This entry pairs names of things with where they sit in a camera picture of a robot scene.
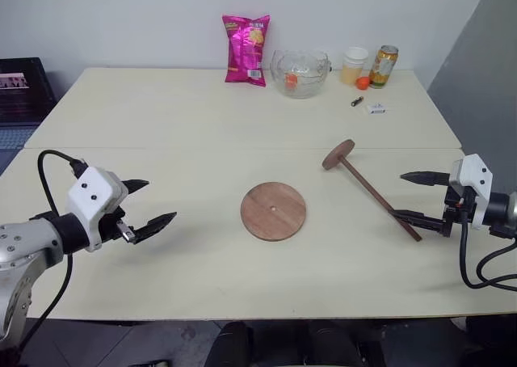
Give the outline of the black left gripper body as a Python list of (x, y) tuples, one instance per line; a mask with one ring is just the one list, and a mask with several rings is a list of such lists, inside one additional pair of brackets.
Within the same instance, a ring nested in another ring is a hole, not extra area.
[(98, 223), (99, 235), (103, 243), (123, 237), (132, 242), (135, 233), (132, 227), (127, 226), (123, 218), (125, 211), (120, 207), (122, 201), (137, 188), (135, 180), (112, 180), (110, 182), (107, 199), (101, 208), (101, 218)]

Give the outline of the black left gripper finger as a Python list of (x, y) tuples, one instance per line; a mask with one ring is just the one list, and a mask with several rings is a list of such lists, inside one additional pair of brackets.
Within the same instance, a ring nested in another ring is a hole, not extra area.
[(133, 231), (134, 239), (132, 240), (132, 243), (136, 245), (153, 237), (155, 234), (158, 234), (173, 221), (176, 215), (176, 212), (165, 213), (148, 221), (145, 226)]
[(129, 195), (149, 185), (149, 181), (144, 179), (127, 179), (123, 180), (122, 184), (124, 185), (126, 192)]

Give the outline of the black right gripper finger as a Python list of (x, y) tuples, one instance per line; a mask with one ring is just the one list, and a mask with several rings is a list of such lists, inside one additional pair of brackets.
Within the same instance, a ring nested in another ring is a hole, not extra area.
[(395, 209), (390, 211), (390, 214), (399, 221), (403, 221), (408, 225), (425, 230), (432, 230), (439, 234), (443, 232), (443, 221), (438, 218), (428, 217), (424, 213)]
[(435, 171), (412, 171), (400, 175), (400, 178), (403, 180), (426, 186), (448, 186), (449, 177), (450, 175), (448, 173)]

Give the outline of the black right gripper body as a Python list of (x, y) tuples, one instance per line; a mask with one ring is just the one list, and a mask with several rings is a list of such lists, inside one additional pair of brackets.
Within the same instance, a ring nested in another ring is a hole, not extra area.
[(454, 223), (461, 224), (461, 217), (464, 214), (467, 221), (472, 221), (476, 208), (477, 194), (471, 187), (460, 190), (460, 194), (452, 186), (448, 186), (444, 198), (444, 210), (442, 215), (442, 227), (440, 233), (449, 237)]

